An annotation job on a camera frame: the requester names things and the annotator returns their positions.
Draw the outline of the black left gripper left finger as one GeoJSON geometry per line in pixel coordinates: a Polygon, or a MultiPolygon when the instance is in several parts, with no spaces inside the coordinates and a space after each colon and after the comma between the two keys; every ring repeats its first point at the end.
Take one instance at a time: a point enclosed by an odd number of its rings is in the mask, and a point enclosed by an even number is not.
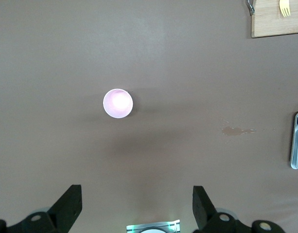
{"type": "Polygon", "coordinates": [[[82,187],[71,185],[47,211],[30,214],[21,222],[7,226],[0,219],[0,233],[67,233],[82,211],[82,187]]]}

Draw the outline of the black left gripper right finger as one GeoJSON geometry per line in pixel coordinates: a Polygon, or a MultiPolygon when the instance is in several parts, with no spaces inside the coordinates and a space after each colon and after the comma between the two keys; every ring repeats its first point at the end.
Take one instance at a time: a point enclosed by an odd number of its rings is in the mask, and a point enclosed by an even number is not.
{"type": "Polygon", "coordinates": [[[193,215],[196,233],[283,233],[282,227],[267,220],[255,220],[251,226],[243,224],[232,215],[219,212],[208,197],[204,187],[193,187],[193,215]]]}

